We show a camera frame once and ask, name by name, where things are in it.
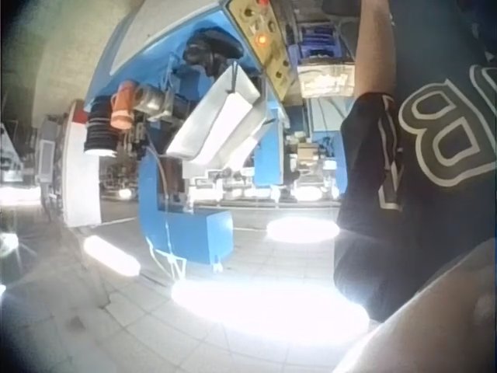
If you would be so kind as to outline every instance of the button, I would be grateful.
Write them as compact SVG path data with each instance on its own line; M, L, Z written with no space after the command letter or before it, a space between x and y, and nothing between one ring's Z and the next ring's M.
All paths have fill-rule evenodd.
M270 32L274 33L276 31L276 24L273 21L267 23L267 28Z

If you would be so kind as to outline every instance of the black t-shirt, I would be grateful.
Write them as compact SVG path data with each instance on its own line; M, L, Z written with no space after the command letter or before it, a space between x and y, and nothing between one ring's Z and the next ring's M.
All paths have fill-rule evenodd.
M342 125L349 185L335 281L373 319L495 237L497 68L474 66L465 78L425 85L400 107L366 94Z

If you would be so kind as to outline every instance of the person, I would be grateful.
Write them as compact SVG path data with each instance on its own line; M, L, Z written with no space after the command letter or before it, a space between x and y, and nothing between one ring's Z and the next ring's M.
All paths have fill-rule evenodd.
M362 0L353 25L341 28L356 100L342 124L334 277L384 322L495 238L497 68L454 0Z
M495 244L481 244L438 277L334 373L495 372Z

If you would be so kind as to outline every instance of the tiled floor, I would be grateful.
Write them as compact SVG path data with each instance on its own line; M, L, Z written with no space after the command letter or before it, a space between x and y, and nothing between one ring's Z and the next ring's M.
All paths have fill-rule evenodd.
M109 206L106 219L136 211L135 206ZM235 226L249 226L251 214L234 214ZM25 276L9 284L2 300L2 328L11 332L33 371L321 373L331 371L348 347L268 340L189 313L158 284L165 277L149 257L137 221L95 231L135 255L146 276L131 280L101 269L110 299L101 309L78 251L48 228L33 226L22 240L36 258ZM199 281L332 286L332 245L285 248L261 232L247 231L235 233L235 245L221 275L213 277L210 268L195 265L188 274Z

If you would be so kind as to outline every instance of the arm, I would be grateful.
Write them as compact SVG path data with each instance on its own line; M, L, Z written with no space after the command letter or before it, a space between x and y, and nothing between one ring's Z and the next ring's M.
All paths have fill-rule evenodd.
M362 0L356 53L356 98L365 93L393 95L395 45L389 0Z
M428 286L335 373L493 371L495 240Z

